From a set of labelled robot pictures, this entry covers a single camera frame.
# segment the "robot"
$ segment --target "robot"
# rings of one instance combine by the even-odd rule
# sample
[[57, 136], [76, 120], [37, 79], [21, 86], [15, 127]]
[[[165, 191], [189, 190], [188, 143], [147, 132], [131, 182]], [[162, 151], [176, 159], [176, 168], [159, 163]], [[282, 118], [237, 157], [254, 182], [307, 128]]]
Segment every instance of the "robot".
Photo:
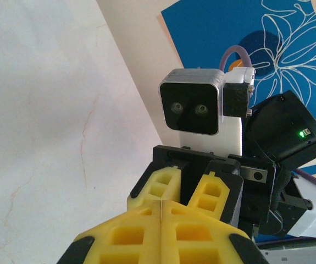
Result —
[[[233, 52], [244, 67], [224, 73]], [[258, 232], [316, 236], [316, 182], [298, 170], [316, 158], [316, 121], [290, 91], [250, 108], [254, 76], [240, 46], [220, 69], [171, 71], [159, 93], [180, 147], [156, 146], [127, 212], [78, 235], [58, 264], [263, 264]]]

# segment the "blue poster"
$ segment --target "blue poster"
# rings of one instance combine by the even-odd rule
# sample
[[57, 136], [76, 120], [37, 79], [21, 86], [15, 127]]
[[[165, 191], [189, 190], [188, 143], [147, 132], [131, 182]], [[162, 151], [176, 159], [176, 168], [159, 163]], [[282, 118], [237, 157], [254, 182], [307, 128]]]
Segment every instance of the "blue poster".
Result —
[[[162, 15], [185, 68], [218, 68], [241, 45], [257, 71], [251, 106], [292, 90], [316, 119], [316, 0], [180, 0]], [[232, 54], [225, 71], [240, 63]]]

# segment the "black camera face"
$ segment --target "black camera face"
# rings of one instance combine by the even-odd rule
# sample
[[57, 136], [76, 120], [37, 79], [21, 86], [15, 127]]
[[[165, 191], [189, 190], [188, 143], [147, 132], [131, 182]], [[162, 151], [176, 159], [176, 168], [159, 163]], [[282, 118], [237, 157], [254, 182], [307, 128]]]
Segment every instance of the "black camera face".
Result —
[[218, 132], [218, 91], [213, 85], [165, 82], [160, 96], [169, 128], [206, 135]]

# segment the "camera lens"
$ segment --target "camera lens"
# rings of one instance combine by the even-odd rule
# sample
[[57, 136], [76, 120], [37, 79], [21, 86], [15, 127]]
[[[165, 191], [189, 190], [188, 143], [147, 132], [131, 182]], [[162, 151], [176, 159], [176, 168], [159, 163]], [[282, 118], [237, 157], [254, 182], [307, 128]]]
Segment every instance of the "camera lens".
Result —
[[198, 114], [199, 116], [203, 116], [203, 115], [206, 115], [208, 113], [208, 108], [203, 105], [203, 104], [199, 104], [197, 107], [196, 107], [196, 110], [195, 110], [196, 114]]
[[175, 102], [171, 105], [171, 111], [173, 111], [175, 114], [181, 114], [183, 110], [184, 108], [180, 103]]

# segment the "purple cable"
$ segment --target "purple cable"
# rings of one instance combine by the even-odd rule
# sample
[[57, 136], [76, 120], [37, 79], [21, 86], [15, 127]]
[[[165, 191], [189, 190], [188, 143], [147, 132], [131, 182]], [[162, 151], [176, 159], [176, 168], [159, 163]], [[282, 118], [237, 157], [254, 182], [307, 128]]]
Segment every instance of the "purple cable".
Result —
[[311, 183], [316, 185], [316, 177], [310, 175], [309, 173], [301, 170], [301, 169], [295, 169], [295, 172], [305, 178], [306, 180], [309, 180]]
[[248, 52], [243, 47], [239, 45], [234, 45], [234, 46], [229, 47], [225, 51], [223, 57], [221, 58], [219, 69], [222, 70], [223, 72], [225, 71], [225, 66], [226, 66], [226, 62], [228, 61], [228, 58], [234, 52], [240, 55], [244, 67], [252, 66], [251, 58]]

